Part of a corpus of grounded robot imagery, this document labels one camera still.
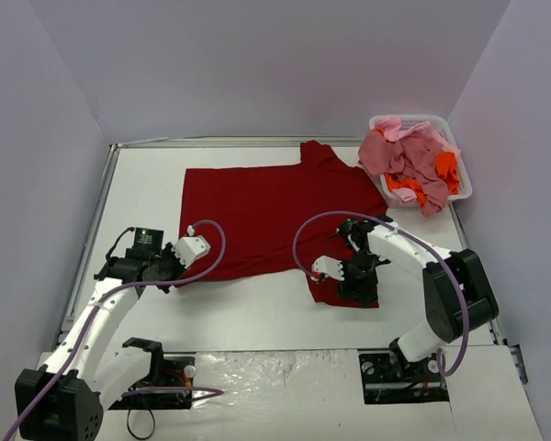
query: wall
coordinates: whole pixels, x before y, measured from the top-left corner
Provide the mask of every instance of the wall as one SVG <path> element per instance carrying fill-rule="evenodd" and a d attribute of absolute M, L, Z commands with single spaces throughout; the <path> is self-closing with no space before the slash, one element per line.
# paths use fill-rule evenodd
<path fill-rule="evenodd" d="M 511 2 L 449 122 L 474 186 L 457 212 L 551 439 L 551 1 Z"/>
<path fill-rule="evenodd" d="M 448 116 L 509 0 L 31 0 L 109 141 Z"/>
<path fill-rule="evenodd" d="M 107 148 L 27 0 L 0 0 L 0 439 L 60 325 Z"/>

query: robotic arm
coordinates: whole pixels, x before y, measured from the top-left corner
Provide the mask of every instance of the robotic arm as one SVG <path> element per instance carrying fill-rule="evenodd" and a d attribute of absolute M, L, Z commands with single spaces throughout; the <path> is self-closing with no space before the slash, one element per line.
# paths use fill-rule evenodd
<path fill-rule="evenodd" d="M 111 257 L 95 276 L 94 293 L 65 340 L 38 370 L 24 369 L 15 394 L 18 414 L 36 400 L 38 393 L 68 361 L 79 340 L 82 346 L 61 378 L 30 412 L 20 434 L 30 440 L 93 440 L 103 413 L 135 383 L 153 384 L 163 363 L 162 344 L 131 338 L 117 355 L 98 368 L 122 319 L 141 298 L 144 287 L 111 289 L 130 282 L 178 279 L 210 245 L 202 236 L 186 236 L 162 249 L 163 232 L 136 229 L 134 244 L 125 257 Z M 84 325 L 91 321 L 83 334 Z"/>
<path fill-rule="evenodd" d="M 462 335 L 462 311 L 455 288 L 437 259 L 425 247 L 398 234 L 399 225 L 390 217 L 380 219 L 394 230 L 371 220 L 344 221 L 337 232 L 354 248 L 353 258 L 339 261 L 321 256 L 312 271 L 320 279 L 338 280 L 341 296 L 364 304 L 377 300 L 377 266 L 394 262 L 422 281 L 426 320 L 389 346 L 394 368 L 404 377 L 412 365 Z M 498 316 L 498 304 L 476 253 L 468 249 L 453 252 L 417 239 L 433 248 L 455 275 L 466 300 L 470 331 Z"/>

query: dark red fabric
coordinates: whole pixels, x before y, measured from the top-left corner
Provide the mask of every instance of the dark red fabric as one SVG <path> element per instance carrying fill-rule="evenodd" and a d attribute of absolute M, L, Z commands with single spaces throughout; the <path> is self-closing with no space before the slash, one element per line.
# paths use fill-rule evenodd
<path fill-rule="evenodd" d="M 342 209 L 377 215 L 387 208 L 362 169 L 346 165 L 331 146 L 310 141 L 300 144 L 300 164 L 187 169 L 179 232 L 180 236 L 186 234 L 188 225 L 203 219 L 218 222 L 227 236 L 226 253 L 205 280 L 233 280 L 295 268 L 294 234 L 315 214 Z M 339 246 L 340 238 L 327 245 L 343 219 L 318 219 L 304 230 L 298 241 L 298 256 L 306 268 L 324 254 L 351 257 L 351 250 Z M 200 226 L 197 233 L 207 238 L 212 251 L 194 264 L 189 276 L 207 268 L 220 249 L 220 236 L 213 227 Z M 333 280 L 321 284 L 309 280 L 309 288 L 315 301 L 360 306 L 338 299 Z"/>

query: white table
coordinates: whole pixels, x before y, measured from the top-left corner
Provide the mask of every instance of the white table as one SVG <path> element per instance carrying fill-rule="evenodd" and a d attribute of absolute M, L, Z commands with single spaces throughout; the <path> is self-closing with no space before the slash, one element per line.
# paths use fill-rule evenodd
<path fill-rule="evenodd" d="M 358 142 L 328 143 L 356 165 Z M 91 297 L 91 276 L 124 228 L 150 227 L 164 230 L 166 241 L 176 238 L 186 168 L 299 161 L 296 141 L 208 144 L 120 150 L 78 311 Z M 416 209 L 391 209 L 388 215 L 431 243 L 461 249 L 449 210 L 430 220 Z M 198 352 L 196 384 L 230 392 L 192 411 L 157 412 L 154 439 L 540 439 L 510 353 L 492 344 L 487 326 L 471 334 L 461 373 L 449 379 L 450 404 L 363 405 L 355 349 L 387 347 L 424 317 L 419 280 L 395 265 L 380 267 L 378 276 L 378 310 L 315 304 L 299 270 L 196 283 L 169 295 L 147 288 L 111 349 L 138 336 L 162 341 L 167 352 Z M 449 348 L 448 356 L 456 350 Z M 107 413 L 98 439 L 131 439 L 125 416 Z M 146 432 L 148 417 L 141 417 L 135 424 Z"/>

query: laundry basket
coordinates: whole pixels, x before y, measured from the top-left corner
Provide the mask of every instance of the laundry basket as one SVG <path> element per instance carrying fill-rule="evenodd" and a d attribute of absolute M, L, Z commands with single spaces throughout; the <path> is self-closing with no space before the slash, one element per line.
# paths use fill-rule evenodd
<path fill-rule="evenodd" d="M 435 117 L 431 115 L 379 115 L 369 120 L 369 129 L 373 129 L 376 122 L 387 117 L 402 118 L 402 130 L 407 130 L 416 124 L 429 121 L 431 124 L 433 124 L 433 127 L 439 132 L 439 134 L 443 138 L 452 143 L 454 146 L 457 146 L 455 138 L 453 137 L 451 129 L 449 129 L 447 121 L 445 121 L 441 117 Z M 471 183 L 469 182 L 469 176 L 467 175 L 466 166 L 463 163 L 463 158 L 461 157 L 461 155 L 457 158 L 457 175 L 459 176 L 459 186 L 457 188 L 458 194 L 450 195 L 447 198 L 447 201 L 449 202 L 458 199 L 466 199 L 471 196 Z M 419 207 L 416 200 L 409 203 L 401 203 L 400 199 L 388 190 L 388 184 L 386 183 L 386 177 L 384 175 L 379 177 L 379 181 L 382 192 L 384 193 L 384 198 L 386 199 L 390 207 Z"/>

